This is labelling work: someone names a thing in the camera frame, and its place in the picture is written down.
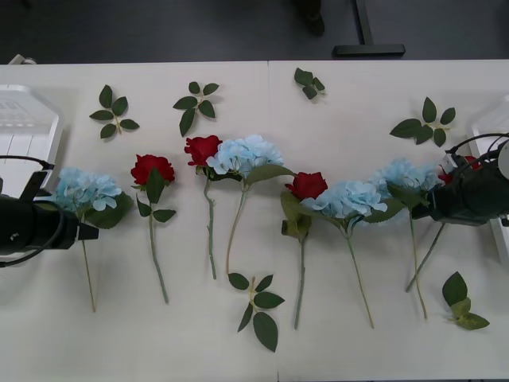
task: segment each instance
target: green stem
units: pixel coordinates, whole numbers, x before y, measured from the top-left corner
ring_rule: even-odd
[[[431,247],[429,247],[428,253],[426,253],[426,256],[424,256],[424,259],[421,261],[421,265],[419,265],[419,268],[417,269],[417,273],[415,275],[420,275],[421,274],[421,270],[424,267],[424,264],[426,263],[426,261],[428,261],[428,258],[431,255],[431,252],[433,252],[433,249],[435,248],[435,245],[437,245],[438,238],[440,237],[440,234],[444,230],[444,227],[445,227],[445,223],[442,223],[441,226],[440,226],[440,229],[437,232],[437,235],[435,236],[435,238],[433,239],[433,242],[431,243]],[[411,279],[411,281],[408,284],[408,286],[406,287],[406,293],[410,292],[410,289],[412,289],[412,286],[415,283],[415,275]]]
[[[159,283],[161,284],[162,295],[165,299],[166,305],[168,305],[169,299],[168,299],[168,293],[166,293],[165,280],[162,278],[161,268],[159,267],[159,262],[157,261],[157,256],[156,256],[156,246],[153,241],[153,215],[152,215],[152,213],[150,213],[150,218],[149,218],[149,229],[150,229],[150,246],[152,247],[152,259],[153,259],[153,263],[155,264],[156,269],[157,269],[157,275],[159,276]]]
[[[350,238],[348,236],[346,237],[346,240],[348,243],[348,249],[350,250],[350,254],[352,255],[353,265],[356,267],[357,279],[359,280],[360,293],[362,293],[362,295],[363,295],[364,305],[366,306],[366,310],[367,310],[367,316],[369,317],[369,322],[371,323],[371,328],[374,329],[375,324],[373,323],[373,318],[371,317],[371,312],[369,311],[369,305],[367,304],[366,295],[364,294],[363,282],[360,279],[359,267],[357,267],[356,256],[353,253],[352,242],[350,241]]]
[[[237,210],[237,215],[235,216],[235,220],[233,222],[233,226],[231,227],[230,239],[228,241],[228,250],[226,253],[226,274],[230,273],[230,250],[231,250],[231,242],[233,241],[233,235],[235,234],[235,230],[237,229],[237,224],[239,223],[240,213],[242,211],[242,207],[244,206],[244,201],[246,200],[247,190],[242,191],[242,196],[240,197],[239,209]]]
[[[205,174],[207,176],[207,181],[205,182],[205,188],[204,188],[204,196],[205,199],[207,199],[208,202],[208,257],[210,259],[210,266],[212,267],[212,277],[214,279],[216,278],[216,265],[214,264],[214,254],[212,253],[213,248],[213,232],[214,232],[214,201],[208,197],[208,189],[210,188],[210,184],[212,181],[208,178],[208,174]]]
[[[426,312],[426,306],[424,305],[424,300],[422,299],[421,287],[419,286],[419,274],[417,269],[417,245],[415,243],[415,232],[414,232],[414,220],[410,214],[410,230],[412,232],[412,246],[414,247],[414,270],[415,270],[415,286],[417,287],[417,293],[419,295],[419,300],[421,301],[422,313],[424,314],[424,319],[428,319],[428,313]]]
[[[301,304],[302,304],[302,294],[304,292],[304,274],[305,274],[305,266],[304,266],[304,242],[305,238],[299,240],[301,244],[301,281],[299,282],[299,295],[297,297],[297,309],[295,310],[295,321],[293,323],[293,328],[297,330],[299,326],[299,317],[301,316]]]
[[[85,267],[87,268],[88,290],[90,291],[90,301],[92,304],[92,312],[95,313],[94,293],[92,292],[92,283],[90,281],[90,270],[88,269],[87,248],[85,247],[84,240],[81,240],[81,244],[83,245],[83,254],[85,256]]]

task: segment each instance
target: blue hydrangea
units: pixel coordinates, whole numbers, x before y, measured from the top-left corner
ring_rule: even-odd
[[[282,165],[283,158],[272,142],[264,141],[261,135],[250,135],[221,143],[217,154],[208,158],[207,164],[218,174],[235,171],[246,177],[255,167]]]
[[[390,197],[387,182],[417,190],[430,190],[441,183],[435,165],[415,167],[408,159],[395,159],[381,170],[375,172],[370,183],[375,185],[383,199]]]
[[[117,207],[114,197],[120,195],[122,190],[113,178],[75,168],[62,169],[59,178],[56,192],[42,200],[54,201],[72,212],[82,212],[89,208],[103,211],[107,205],[113,209]]]
[[[326,216],[344,218],[353,213],[370,216],[371,210],[387,211],[382,196],[371,183],[340,181],[326,189],[317,199],[304,199],[301,203]]]

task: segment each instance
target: dark background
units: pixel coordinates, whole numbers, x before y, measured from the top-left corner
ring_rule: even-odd
[[[0,64],[329,60],[359,42],[351,0],[323,0],[323,37],[290,0],[0,0]],[[509,0],[367,0],[375,43],[407,60],[509,58]]]

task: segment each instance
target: artificial leaf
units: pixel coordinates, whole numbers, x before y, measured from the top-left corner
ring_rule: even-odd
[[[98,110],[95,113],[89,115],[90,118],[95,119],[96,121],[109,121],[113,119],[113,113],[108,110]]]
[[[272,278],[274,277],[274,275],[268,275],[268,276],[265,276],[262,281],[260,281],[260,283],[258,284],[258,286],[256,287],[256,291],[257,292],[262,292],[264,291],[265,289],[267,289],[268,287],[270,287],[270,284],[272,283]]]
[[[101,129],[101,139],[110,138],[117,132],[117,127],[113,123],[108,123]]]
[[[246,179],[246,185],[253,185],[257,181],[266,181],[268,179],[272,179],[273,177],[279,177],[281,175],[291,175],[295,176],[295,174],[288,170],[287,168],[280,165],[263,165],[260,167],[254,168]]]
[[[285,300],[277,294],[262,292],[255,295],[253,302],[258,308],[273,309],[280,306]]]
[[[198,104],[198,99],[192,95],[180,98],[177,103],[173,105],[174,109],[178,110],[189,110]]]
[[[302,91],[304,92],[305,96],[308,97],[308,99],[313,99],[318,94],[317,91],[311,86],[304,86]]]
[[[192,94],[200,93],[200,85],[196,81],[190,82],[189,92],[191,92]]]
[[[313,83],[313,74],[297,68],[293,79],[300,85],[310,86]]]
[[[109,109],[111,107],[111,102],[113,102],[113,91],[108,85],[104,85],[101,94],[99,94],[99,103],[102,107]]]
[[[142,203],[138,199],[138,195],[136,195],[136,204],[138,205],[138,211],[140,212],[140,215],[142,217],[147,217],[152,213],[152,208],[149,205],[146,205],[145,203]]]
[[[127,98],[126,97],[120,97],[116,101],[113,102],[111,105],[111,111],[113,111],[113,114],[115,114],[117,117],[124,114],[127,110]]]
[[[421,127],[421,121],[418,119],[405,119],[392,129],[390,135],[398,138],[413,138]]]
[[[246,290],[249,288],[249,281],[240,273],[228,273],[228,280],[235,289]]]
[[[210,101],[207,100],[202,101],[202,103],[200,103],[200,106],[198,106],[198,109],[201,111],[201,114],[205,115],[206,117],[209,118],[216,117],[216,112],[214,111],[214,107],[212,106]]]
[[[437,107],[431,99],[426,97],[424,106],[422,107],[422,118],[427,123],[432,123],[437,119]]]
[[[433,137],[433,129],[428,125],[422,126],[415,135],[415,144],[420,145]]]
[[[103,211],[89,209],[85,212],[85,220],[97,228],[113,228],[133,207],[133,199],[124,192],[116,196],[115,201],[117,206],[114,209],[109,205]]]
[[[470,311],[470,308],[472,307],[472,301],[470,301],[470,298],[466,298],[463,301],[457,302],[456,304],[451,305],[451,310],[453,311],[455,318],[461,318],[464,314],[468,313]]]
[[[490,325],[490,322],[486,318],[482,318],[481,316],[474,313],[464,314],[463,316],[458,318],[456,323],[466,330],[482,329]]]
[[[438,147],[442,147],[442,145],[445,143],[445,130],[438,127],[435,129],[435,134],[433,135],[433,140],[435,141],[435,144]]]
[[[181,136],[184,136],[185,133],[189,131],[192,125],[192,121],[194,120],[194,113],[196,112],[196,109],[188,109],[184,111],[184,114],[182,115],[181,122],[179,123],[179,127],[181,129]]]
[[[253,306],[249,302],[247,304],[246,311],[244,311],[244,315],[242,316],[242,320],[240,320],[239,328],[237,329],[237,333],[240,332],[242,329],[244,329],[247,324],[249,324],[249,321],[251,321],[251,316],[253,315]]]
[[[212,94],[219,88],[218,84],[208,84],[204,87],[204,96],[208,96],[209,94]]]
[[[467,293],[467,284],[459,272],[449,277],[442,287],[442,295],[449,306],[465,300]]]
[[[272,352],[278,347],[278,326],[270,315],[258,312],[253,317],[254,333],[263,346]]]
[[[454,107],[450,107],[442,113],[442,117],[440,117],[440,123],[442,125],[449,125],[455,118],[456,109]]]
[[[153,212],[153,218],[157,221],[160,221],[161,223],[166,223],[176,213],[177,212],[173,211],[172,209],[158,209],[157,211]]]
[[[136,130],[140,127],[140,125],[138,125],[132,119],[123,119],[122,121],[120,121],[120,127],[126,130]]]
[[[313,78],[313,85],[315,85],[315,88],[317,88],[319,92],[325,90],[325,86],[320,82],[320,80],[318,80],[317,77]]]
[[[149,198],[150,203],[155,205],[159,203],[162,190],[165,189],[165,179],[157,167],[152,167],[149,174],[149,180],[146,183],[146,196]]]

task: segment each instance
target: white tabletop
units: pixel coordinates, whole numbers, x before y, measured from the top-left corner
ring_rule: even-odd
[[[293,82],[296,67],[313,71],[327,95],[310,103]],[[204,179],[187,166],[185,140],[172,109],[190,81],[216,82],[217,121],[200,118],[191,136],[236,138],[259,133],[277,143],[294,171],[321,171],[331,185],[366,179],[393,158],[438,162],[443,150],[391,137],[404,118],[420,113],[429,96],[439,110],[457,109],[446,146],[464,126],[509,90],[507,61],[345,61],[203,64],[113,64],[0,67],[0,84],[36,88],[63,112],[66,130],[59,163],[114,176],[130,188],[136,154],[165,155],[177,182],[161,206],[177,210],[157,227],[157,249],[169,290],[162,301],[150,258],[148,221],[133,209],[116,228],[87,245],[97,292],[89,306],[83,255],[47,252],[24,267],[0,272],[0,368],[6,380],[261,381],[475,379],[509,376],[509,276],[499,265],[488,226],[450,226],[422,273],[429,311],[424,322],[415,293],[406,224],[357,228],[357,259],[375,320],[371,329],[346,243],[332,226],[315,222],[307,244],[301,324],[293,330],[297,297],[297,241],[281,236],[278,194],[285,179],[256,185],[243,211],[231,268],[258,279],[286,299],[273,312],[279,330],[273,354],[248,326],[236,333],[247,296],[224,275],[227,238],[239,203],[233,181],[214,184],[215,254],[206,252],[208,208]],[[130,102],[141,128],[101,142],[88,118],[109,84]],[[423,256],[438,223],[418,221]],[[459,271],[472,311],[491,325],[465,332],[448,323],[443,282]]]

